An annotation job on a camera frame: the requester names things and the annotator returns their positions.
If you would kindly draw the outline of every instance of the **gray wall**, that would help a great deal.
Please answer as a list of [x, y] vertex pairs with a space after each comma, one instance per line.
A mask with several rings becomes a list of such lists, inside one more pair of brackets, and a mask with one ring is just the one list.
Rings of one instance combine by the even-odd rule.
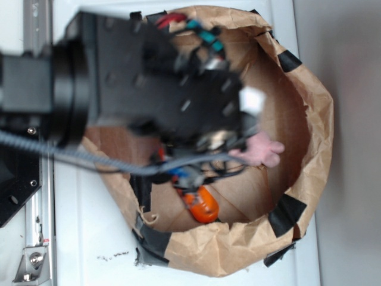
[[332, 168], [317, 210], [321, 281], [380, 285], [381, 1], [294, 0], [301, 60], [335, 100]]

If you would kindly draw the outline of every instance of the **wire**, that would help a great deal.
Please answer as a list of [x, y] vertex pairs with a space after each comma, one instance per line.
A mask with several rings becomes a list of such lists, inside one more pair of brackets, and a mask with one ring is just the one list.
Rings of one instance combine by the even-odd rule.
[[157, 29], [161, 30], [167, 27], [173, 21], [180, 23], [182, 21], [186, 21], [187, 19], [188, 17], [185, 14], [171, 13], [159, 18], [159, 20], [157, 20], [155, 24], [157, 26]]
[[236, 176], [236, 175], [239, 175], [241, 174], [245, 169], [246, 169], [246, 166], [245, 165], [242, 165], [242, 167], [237, 170], [237, 171], [234, 171], [234, 172], [226, 172], [228, 169], [225, 169], [224, 173], [222, 173], [221, 171], [223, 171], [222, 169], [216, 169], [213, 164], [210, 164], [210, 166], [212, 167], [213, 171], [215, 171], [218, 176], [215, 176], [215, 177], [209, 177], [209, 178], [206, 178], [204, 180], [204, 184], [208, 185], [208, 184], [211, 184], [217, 180], [221, 180], [221, 179], [224, 179], [224, 178], [228, 178], [228, 177], [232, 177], [232, 176]]
[[92, 162], [96, 164], [102, 164], [106, 166], [112, 166], [116, 169], [120, 170], [120, 172], [125, 173], [133, 173], [135, 175], [141, 176], [151, 176], [156, 175], [158, 173], [165, 173], [169, 170], [197, 164], [197, 163], [205, 163], [210, 161], [238, 161], [240, 163], [246, 164], [242, 159], [229, 156], [226, 153], [218, 153], [218, 154], [201, 154], [201, 155], [193, 155], [185, 158], [175, 159], [173, 161], [166, 162], [162, 165], [149, 165], [149, 166], [137, 166], [134, 164], [126, 163], [121, 160], [101, 157], [97, 155], [93, 155], [87, 152], [80, 152], [74, 150], [64, 150], [58, 147], [49, 146], [47, 144], [24, 138], [19, 135], [11, 134], [0, 130], [0, 145], [5, 145], [11, 148], [31, 152], [38, 153], [41, 155], [53, 154], [55, 156], [62, 156], [67, 158], [75, 158], [87, 162]]

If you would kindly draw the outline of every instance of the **orange object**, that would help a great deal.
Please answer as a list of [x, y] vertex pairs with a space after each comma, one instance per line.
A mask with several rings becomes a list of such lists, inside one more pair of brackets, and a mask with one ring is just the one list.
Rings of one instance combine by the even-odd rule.
[[206, 187], [199, 187], [196, 194], [183, 194], [181, 189], [179, 189], [178, 192], [182, 196], [189, 211], [197, 221], [202, 223], [216, 221], [220, 208], [218, 206], [218, 202], [214, 199], [210, 192], [208, 192]]

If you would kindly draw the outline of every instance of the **black cable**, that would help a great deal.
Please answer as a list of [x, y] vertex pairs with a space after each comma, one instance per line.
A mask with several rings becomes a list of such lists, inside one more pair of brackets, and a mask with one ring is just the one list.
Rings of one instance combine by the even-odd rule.
[[245, 161], [239, 158], [229, 156], [226, 153], [218, 154], [201, 154], [193, 155], [185, 158], [175, 159], [173, 161], [166, 162], [162, 165], [149, 165], [149, 166], [137, 166], [134, 164], [126, 163], [120, 160], [97, 156], [87, 152], [78, 152], [72, 150], [64, 150], [58, 147], [49, 146], [47, 144], [24, 138], [19, 135], [11, 134], [0, 130], [0, 145], [5, 145], [11, 148], [31, 152], [38, 154], [52, 154], [63, 158], [75, 158], [83, 161], [88, 161], [96, 164], [107, 165], [115, 167], [120, 172], [133, 173], [141, 176], [151, 176], [158, 173], [166, 173], [169, 170], [176, 169], [178, 167], [205, 163], [210, 161], [238, 161], [246, 164]]

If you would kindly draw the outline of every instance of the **paper bag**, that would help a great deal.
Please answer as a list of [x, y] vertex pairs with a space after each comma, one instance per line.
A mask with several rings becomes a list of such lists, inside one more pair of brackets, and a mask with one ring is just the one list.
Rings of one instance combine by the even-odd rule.
[[[333, 140], [333, 102], [319, 80], [272, 36], [256, 13], [195, 6], [177, 10], [219, 26], [232, 70], [267, 101], [261, 128], [285, 144], [281, 163], [243, 174], [208, 189], [222, 222], [202, 225], [186, 210], [170, 184], [153, 185], [149, 209], [139, 206], [130, 176], [102, 175], [139, 241], [140, 260], [208, 276], [225, 276], [284, 249], [305, 235], [327, 181]], [[174, 24], [170, 30], [181, 29]], [[199, 45], [191, 34], [174, 43], [182, 51]], [[148, 163], [158, 140], [137, 138], [123, 128], [92, 128], [83, 141], [91, 152]]]

